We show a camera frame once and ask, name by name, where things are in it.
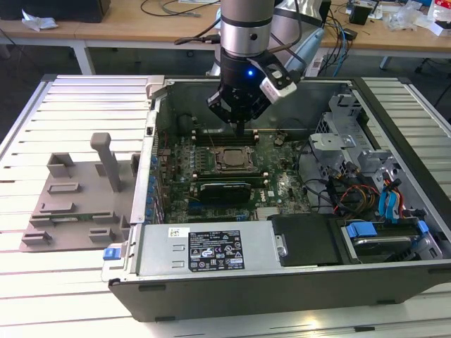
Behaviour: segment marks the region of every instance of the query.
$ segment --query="regulatory label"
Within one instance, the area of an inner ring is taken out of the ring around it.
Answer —
[[[190,232],[189,238],[188,268],[192,272],[245,268],[239,230]]]

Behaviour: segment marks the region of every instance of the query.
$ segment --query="slotted metal surface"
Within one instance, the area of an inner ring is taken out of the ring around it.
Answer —
[[[148,108],[144,101],[129,103],[136,109],[114,108],[115,95],[142,94],[145,83],[145,77],[125,76],[68,76],[43,83],[25,107],[18,129],[0,146],[0,337],[413,338],[446,337],[451,332],[451,284],[399,305],[139,323],[101,281],[101,251],[18,252],[47,178],[50,152],[70,149],[74,161],[97,161],[89,149],[89,134],[107,130],[116,157],[129,158],[140,146]],[[87,109],[74,102],[47,109],[42,103],[49,93],[80,94],[88,88],[111,94],[111,101],[83,102]],[[356,332],[356,326],[375,331]]]
[[[391,78],[366,79],[366,83],[451,198],[451,130],[448,123],[410,84]],[[368,126],[379,145],[387,149],[374,122],[370,121]]]

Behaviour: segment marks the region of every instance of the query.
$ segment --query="motherboard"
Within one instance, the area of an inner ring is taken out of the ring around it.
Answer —
[[[149,177],[146,221],[266,220],[276,214],[310,212],[295,171],[305,140],[285,137],[256,130],[243,137],[160,133]]]

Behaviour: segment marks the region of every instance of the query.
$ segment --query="cpu socket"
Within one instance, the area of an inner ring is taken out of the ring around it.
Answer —
[[[252,161],[252,149],[244,147],[218,147],[216,151],[216,171],[218,173],[254,173],[258,168]]]

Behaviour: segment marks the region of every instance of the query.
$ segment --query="blue tab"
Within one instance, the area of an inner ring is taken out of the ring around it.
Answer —
[[[381,216],[385,215],[385,200],[386,199],[387,199],[387,192],[382,192],[381,197],[379,197],[379,206],[378,206],[379,215],[381,215]]]
[[[398,219],[395,218],[395,215],[393,213],[396,202],[397,202],[397,195],[394,192],[391,192],[388,197],[388,205],[387,205],[387,211],[385,212],[385,218],[387,218],[388,220],[391,220],[393,223],[397,223],[397,221],[398,221]]]
[[[377,236],[377,231],[371,222],[353,222],[346,227],[347,234],[351,237]]]
[[[347,231],[347,234],[350,236],[350,238],[357,237],[357,231],[355,231],[354,225],[348,225],[346,227],[346,231]]]
[[[121,259],[121,248],[104,249],[104,261],[117,261]]]
[[[429,227],[423,220],[419,220],[417,225],[422,234],[426,234],[427,232],[429,232]]]

